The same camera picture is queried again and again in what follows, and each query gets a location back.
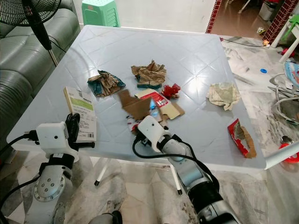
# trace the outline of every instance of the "sofa cushion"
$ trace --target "sofa cushion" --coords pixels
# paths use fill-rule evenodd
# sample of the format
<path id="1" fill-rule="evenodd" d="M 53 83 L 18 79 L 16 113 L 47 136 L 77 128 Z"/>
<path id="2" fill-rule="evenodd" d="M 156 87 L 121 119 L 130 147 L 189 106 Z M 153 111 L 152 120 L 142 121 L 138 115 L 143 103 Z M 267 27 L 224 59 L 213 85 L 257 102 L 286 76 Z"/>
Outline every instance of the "sofa cushion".
<path id="1" fill-rule="evenodd" d="M 76 15 L 68 9 L 59 9 L 44 25 L 48 35 L 62 48 L 69 46 L 80 31 Z M 0 44 L 1 70 L 22 74 L 33 89 L 53 66 L 49 53 L 39 43 L 31 27 L 15 27 L 0 40 Z M 62 53 L 56 47 L 53 47 L 53 52 L 57 57 Z"/>
<path id="2" fill-rule="evenodd" d="M 28 80 L 16 71 L 0 72 L 0 136 L 18 120 L 23 104 L 33 89 Z"/>

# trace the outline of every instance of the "white tabletop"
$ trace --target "white tabletop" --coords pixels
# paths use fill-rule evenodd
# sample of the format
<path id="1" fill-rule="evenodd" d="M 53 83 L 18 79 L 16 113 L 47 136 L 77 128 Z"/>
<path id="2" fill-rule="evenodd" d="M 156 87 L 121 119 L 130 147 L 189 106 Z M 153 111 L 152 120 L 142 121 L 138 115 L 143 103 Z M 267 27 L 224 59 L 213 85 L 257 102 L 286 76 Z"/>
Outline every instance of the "white tabletop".
<path id="1" fill-rule="evenodd" d="M 85 92 L 89 77 L 97 69 L 119 77 L 131 95 L 143 90 L 136 86 L 132 65 L 147 65 L 154 59 L 167 69 L 164 84 L 181 86 L 176 102 L 185 115 L 169 120 L 169 128 L 194 149 L 199 160 L 212 169 L 251 172 L 265 168 L 265 159 L 257 142 L 243 101 L 232 111 L 206 99 L 209 85 L 233 82 L 228 61 L 217 35 L 85 26 L 59 65 L 24 112 L 7 137 L 10 142 L 24 131 L 41 123 L 64 121 L 69 113 L 63 88 L 71 86 Z M 144 161 L 132 152 L 134 135 L 127 127 L 126 112 L 117 94 L 97 98 L 92 94 L 98 117 L 97 142 L 93 149 L 81 149 L 90 156 Z M 254 141 L 257 157 L 245 159 L 231 139 L 227 126 L 239 118 Z M 40 150 L 33 142 L 21 140 L 16 150 Z M 149 148 L 139 147 L 149 154 Z"/>

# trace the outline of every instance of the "green plastic stool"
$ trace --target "green plastic stool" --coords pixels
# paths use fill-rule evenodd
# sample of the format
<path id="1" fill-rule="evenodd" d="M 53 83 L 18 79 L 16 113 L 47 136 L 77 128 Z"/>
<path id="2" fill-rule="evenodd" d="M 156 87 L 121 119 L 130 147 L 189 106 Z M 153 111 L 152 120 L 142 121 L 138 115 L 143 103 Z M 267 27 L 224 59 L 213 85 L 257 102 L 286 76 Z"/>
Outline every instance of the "green plastic stool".
<path id="1" fill-rule="evenodd" d="M 83 0 L 82 15 L 84 25 L 120 27 L 114 0 Z"/>

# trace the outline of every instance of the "white wall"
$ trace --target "white wall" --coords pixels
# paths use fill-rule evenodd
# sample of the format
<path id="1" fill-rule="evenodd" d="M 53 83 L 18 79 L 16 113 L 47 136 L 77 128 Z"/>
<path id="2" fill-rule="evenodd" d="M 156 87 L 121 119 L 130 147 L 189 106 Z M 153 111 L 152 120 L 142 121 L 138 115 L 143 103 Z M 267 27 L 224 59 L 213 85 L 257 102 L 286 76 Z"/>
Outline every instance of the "white wall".
<path id="1" fill-rule="evenodd" d="M 206 31 L 215 0 L 115 0 L 122 27 Z"/>

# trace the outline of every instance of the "gray leather sofa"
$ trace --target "gray leather sofa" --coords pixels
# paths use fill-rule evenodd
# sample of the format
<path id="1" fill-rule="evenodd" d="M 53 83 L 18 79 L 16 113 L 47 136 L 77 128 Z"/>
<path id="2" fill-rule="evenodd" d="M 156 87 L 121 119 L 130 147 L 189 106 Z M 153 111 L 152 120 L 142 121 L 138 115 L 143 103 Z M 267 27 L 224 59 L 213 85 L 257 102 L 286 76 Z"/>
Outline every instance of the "gray leather sofa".
<path id="1" fill-rule="evenodd" d="M 62 0 L 55 15 L 44 23 L 52 41 L 67 50 L 80 32 L 72 0 Z M 22 113 L 54 70 L 48 52 L 30 27 L 0 24 L 0 150 Z M 52 44 L 57 58 L 64 52 Z M 10 150 L 0 156 L 0 163 Z"/>

